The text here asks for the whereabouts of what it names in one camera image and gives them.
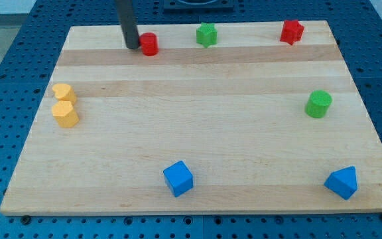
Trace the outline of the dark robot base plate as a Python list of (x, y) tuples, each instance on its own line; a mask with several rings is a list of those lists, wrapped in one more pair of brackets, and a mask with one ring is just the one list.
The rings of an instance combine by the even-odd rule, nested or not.
[(200, 11), (200, 10), (227, 10), (232, 11), (234, 0), (162, 0), (163, 11)]

